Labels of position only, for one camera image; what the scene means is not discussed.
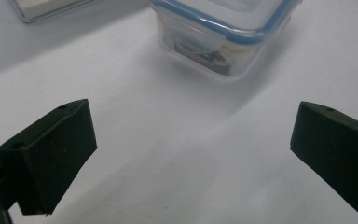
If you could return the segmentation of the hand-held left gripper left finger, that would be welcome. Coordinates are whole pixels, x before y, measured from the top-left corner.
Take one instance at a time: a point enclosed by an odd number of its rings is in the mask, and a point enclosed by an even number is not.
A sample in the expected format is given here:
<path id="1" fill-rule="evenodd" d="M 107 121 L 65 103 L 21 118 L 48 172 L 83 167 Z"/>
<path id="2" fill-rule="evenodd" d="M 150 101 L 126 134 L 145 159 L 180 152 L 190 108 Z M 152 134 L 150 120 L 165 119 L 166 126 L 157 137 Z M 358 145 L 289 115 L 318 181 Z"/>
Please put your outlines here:
<path id="1" fill-rule="evenodd" d="M 89 101 L 61 105 L 0 146 L 0 197 L 24 215 L 50 215 L 97 149 Z"/>

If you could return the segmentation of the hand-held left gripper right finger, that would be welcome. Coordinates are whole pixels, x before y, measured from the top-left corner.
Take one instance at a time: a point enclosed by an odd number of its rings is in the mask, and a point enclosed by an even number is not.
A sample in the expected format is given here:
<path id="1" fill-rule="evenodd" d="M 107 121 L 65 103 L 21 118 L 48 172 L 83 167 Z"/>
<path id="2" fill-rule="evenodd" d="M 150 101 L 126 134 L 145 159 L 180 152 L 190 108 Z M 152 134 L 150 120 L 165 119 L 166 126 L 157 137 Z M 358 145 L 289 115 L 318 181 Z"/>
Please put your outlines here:
<path id="1" fill-rule="evenodd" d="M 358 120 L 302 102 L 290 148 L 358 212 Z"/>

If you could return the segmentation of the clear container with blue lid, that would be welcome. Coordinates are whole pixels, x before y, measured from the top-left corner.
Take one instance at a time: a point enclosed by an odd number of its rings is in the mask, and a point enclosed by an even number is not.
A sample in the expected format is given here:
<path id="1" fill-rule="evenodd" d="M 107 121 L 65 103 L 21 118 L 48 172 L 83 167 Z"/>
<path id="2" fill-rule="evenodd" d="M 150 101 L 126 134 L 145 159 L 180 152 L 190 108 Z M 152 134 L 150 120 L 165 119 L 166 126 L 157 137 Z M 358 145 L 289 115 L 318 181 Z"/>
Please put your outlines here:
<path id="1" fill-rule="evenodd" d="M 237 79 L 303 0 L 148 0 L 160 44 L 217 77 Z"/>

